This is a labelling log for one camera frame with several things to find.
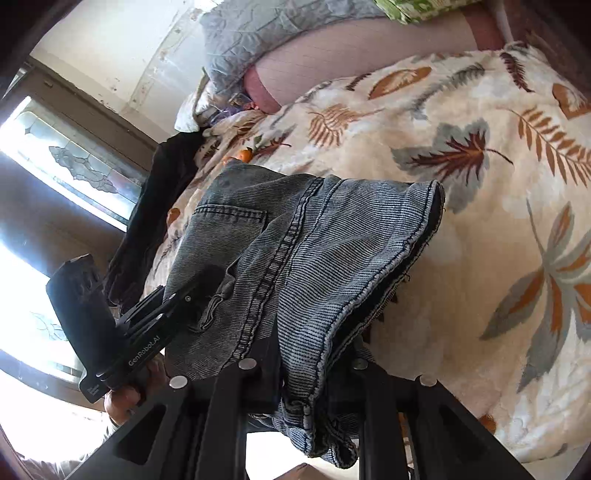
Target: finger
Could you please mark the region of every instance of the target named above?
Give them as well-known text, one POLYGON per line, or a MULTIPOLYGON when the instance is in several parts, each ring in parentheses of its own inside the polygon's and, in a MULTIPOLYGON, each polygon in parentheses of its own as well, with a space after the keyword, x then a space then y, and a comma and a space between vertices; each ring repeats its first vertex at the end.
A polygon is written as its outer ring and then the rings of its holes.
POLYGON ((131 410, 140 401, 139 392, 126 385, 117 391, 110 391, 105 397, 105 411, 117 424, 123 425, 131 416, 131 410))
POLYGON ((148 383, 146 385, 146 394, 152 395, 168 383, 168 376, 166 375, 164 362, 159 357, 150 360, 147 363, 147 367, 150 377, 148 378, 148 383))

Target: gray pillow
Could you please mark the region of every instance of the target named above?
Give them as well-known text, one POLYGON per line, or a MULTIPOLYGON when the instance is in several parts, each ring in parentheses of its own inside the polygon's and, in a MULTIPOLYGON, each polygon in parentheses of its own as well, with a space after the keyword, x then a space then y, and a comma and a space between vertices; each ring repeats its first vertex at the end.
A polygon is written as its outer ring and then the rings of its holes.
POLYGON ((252 64, 296 35, 349 18, 384 17, 372 0, 226 0, 201 17, 205 70, 227 95, 252 64))

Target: pink pillow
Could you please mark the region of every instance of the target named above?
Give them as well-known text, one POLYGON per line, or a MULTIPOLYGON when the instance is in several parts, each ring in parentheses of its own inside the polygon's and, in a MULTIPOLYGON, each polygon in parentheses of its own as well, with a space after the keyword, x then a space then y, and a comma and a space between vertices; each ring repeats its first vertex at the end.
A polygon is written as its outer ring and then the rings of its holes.
POLYGON ((247 70, 244 87, 263 112, 276 113, 325 80, 372 72, 412 55, 497 50, 503 44, 494 18, 479 4, 417 25, 344 20, 267 53, 247 70))

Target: stained glass window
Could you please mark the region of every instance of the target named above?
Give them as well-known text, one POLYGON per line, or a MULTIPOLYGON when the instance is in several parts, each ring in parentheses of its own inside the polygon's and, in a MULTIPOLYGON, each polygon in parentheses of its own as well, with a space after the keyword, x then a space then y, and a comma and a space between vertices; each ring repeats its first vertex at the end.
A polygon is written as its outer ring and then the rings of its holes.
POLYGON ((90 136, 27 98, 0 128, 0 148, 70 200, 126 230, 144 174, 90 136))

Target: fabric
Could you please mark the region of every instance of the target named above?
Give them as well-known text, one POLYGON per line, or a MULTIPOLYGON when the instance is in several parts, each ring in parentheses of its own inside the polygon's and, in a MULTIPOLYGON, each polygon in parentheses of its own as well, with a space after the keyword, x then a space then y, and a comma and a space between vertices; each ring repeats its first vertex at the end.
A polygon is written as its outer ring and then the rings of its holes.
POLYGON ((409 55, 503 47, 483 5, 417 25, 387 18, 344 20, 298 35, 266 53, 244 75, 244 88, 265 113, 276 113, 314 85, 373 72, 409 55))
MULTIPOLYGON (((218 149, 183 194, 193 209, 246 147, 283 174, 439 179, 446 214, 372 327, 377 362, 435 375, 522 462, 590 440, 591 102, 538 50, 410 57, 207 134, 218 149)), ((175 244, 191 213, 170 226, 175 244)), ((146 293, 165 282, 171 245, 146 293)))
POLYGON ((215 376, 276 322, 284 386, 272 425, 306 455, 352 466, 350 427, 326 413, 324 385, 442 211, 436 181, 283 176, 231 161, 192 214, 168 278, 165 298, 205 269, 213 286, 218 271, 220 283, 203 315, 166 347, 167 371, 215 376))
POLYGON ((180 133, 160 144, 154 153, 150 176, 104 280, 107 299, 123 312, 141 297, 156 250, 166 235, 168 211, 194 177, 194 156, 202 143, 199 132, 180 133))
POLYGON ((225 0, 200 19, 205 70, 218 95, 231 95, 250 65, 302 32, 348 18, 383 17, 368 0, 225 0))
POLYGON ((429 20, 480 0, 375 0, 388 18, 402 24, 429 20))

